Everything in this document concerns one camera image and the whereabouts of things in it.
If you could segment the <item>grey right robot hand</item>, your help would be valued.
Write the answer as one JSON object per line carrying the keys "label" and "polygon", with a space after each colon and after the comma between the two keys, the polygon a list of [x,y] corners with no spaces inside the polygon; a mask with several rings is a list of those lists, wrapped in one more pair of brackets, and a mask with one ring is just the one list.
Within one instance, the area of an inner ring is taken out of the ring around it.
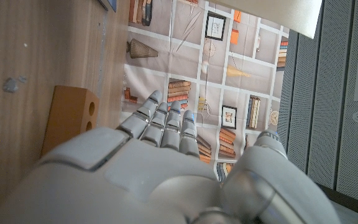
{"label": "grey right robot hand", "polygon": [[117,128],[55,147],[0,206],[0,223],[339,223],[325,193],[262,131],[219,180],[192,111],[154,91]]}

